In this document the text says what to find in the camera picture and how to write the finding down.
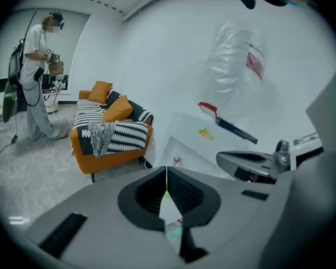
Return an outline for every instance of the white cloth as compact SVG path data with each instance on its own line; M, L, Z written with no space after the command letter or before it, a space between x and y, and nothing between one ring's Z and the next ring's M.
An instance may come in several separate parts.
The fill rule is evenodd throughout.
M24 58L22 60L22 68L20 74L20 83L27 85L34 79L34 74L38 68L45 69L45 61L35 61L25 56L25 54L34 53L38 51L41 54L45 54L47 50L47 44L43 28L41 24L33 26L29 32L27 32L25 45L24 45Z

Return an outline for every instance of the orange cushion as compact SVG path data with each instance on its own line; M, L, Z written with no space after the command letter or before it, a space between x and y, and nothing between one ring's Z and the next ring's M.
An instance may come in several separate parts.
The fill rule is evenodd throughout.
M100 104L105 104L108 96L108 92L112 87L111 83L96 81L94 88L88 96L89 101L96 101Z
M115 102L106 109L102 117L102 122L114 122L115 120L127 119L127 117L132 113L133 108L129 104L127 96L120 96Z

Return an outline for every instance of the black and white striped blanket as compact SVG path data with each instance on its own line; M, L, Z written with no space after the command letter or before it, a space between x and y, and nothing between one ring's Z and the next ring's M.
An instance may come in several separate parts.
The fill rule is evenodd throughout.
M77 130L82 154L99 157L121 151L143 150L148 125L143 122L90 122Z

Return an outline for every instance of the gray floor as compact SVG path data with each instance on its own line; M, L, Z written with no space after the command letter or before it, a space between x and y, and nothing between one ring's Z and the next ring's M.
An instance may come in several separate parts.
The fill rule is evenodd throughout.
M57 113L49 115L50 121L72 128L75 108L75 105L60 105ZM14 134L14 117L7 123L0 122L0 150L11 142ZM17 114L17 135L17 142L0 155L0 215L5 219L10 216L28 219L27 223L17 225L24 230L43 212L91 184L91 177L78 168L71 155L69 138L29 141L26 112ZM142 168L144 166L134 160L97 173L96 182Z

